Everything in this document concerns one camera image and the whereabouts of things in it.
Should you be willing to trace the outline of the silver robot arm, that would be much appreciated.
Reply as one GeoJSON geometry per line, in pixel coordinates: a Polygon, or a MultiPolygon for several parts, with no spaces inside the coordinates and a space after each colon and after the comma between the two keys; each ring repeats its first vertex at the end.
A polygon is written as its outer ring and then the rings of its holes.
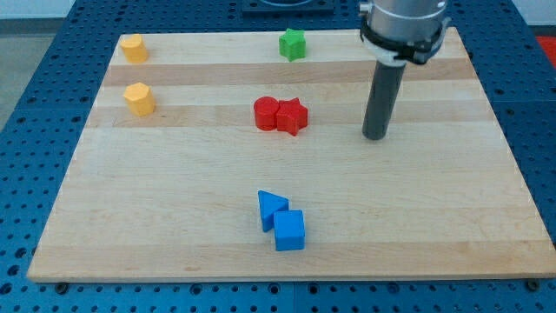
{"type": "Polygon", "coordinates": [[[443,43],[451,21],[446,12],[445,0],[361,2],[361,41],[386,66],[425,64],[443,43]]]}

